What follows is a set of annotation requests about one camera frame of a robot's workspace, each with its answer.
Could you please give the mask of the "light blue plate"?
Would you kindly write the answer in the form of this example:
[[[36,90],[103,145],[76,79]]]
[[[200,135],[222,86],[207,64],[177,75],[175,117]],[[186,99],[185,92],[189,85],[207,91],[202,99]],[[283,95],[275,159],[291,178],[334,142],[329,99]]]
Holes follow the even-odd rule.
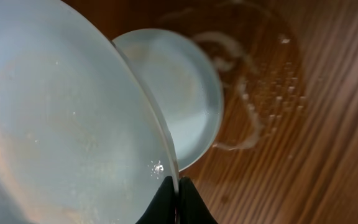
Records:
[[[113,44],[62,1],[0,1],[0,223],[135,223],[166,135]]]
[[[212,146],[223,120],[217,71],[192,40],[169,30],[133,30],[112,42],[157,101],[185,170]]]

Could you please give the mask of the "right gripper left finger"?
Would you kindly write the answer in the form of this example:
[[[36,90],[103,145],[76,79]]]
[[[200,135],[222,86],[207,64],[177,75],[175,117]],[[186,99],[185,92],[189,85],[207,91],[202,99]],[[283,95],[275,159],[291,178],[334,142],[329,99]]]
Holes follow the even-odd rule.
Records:
[[[176,194],[172,177],[164,178],[152,201],[136,224],[174,224]]]

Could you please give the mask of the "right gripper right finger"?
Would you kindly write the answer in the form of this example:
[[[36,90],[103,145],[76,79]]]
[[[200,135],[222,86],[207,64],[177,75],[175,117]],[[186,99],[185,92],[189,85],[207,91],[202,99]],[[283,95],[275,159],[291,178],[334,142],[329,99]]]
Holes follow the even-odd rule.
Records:
[[[218,224],[189,177],[179,181],[178,212],[180,224]]]

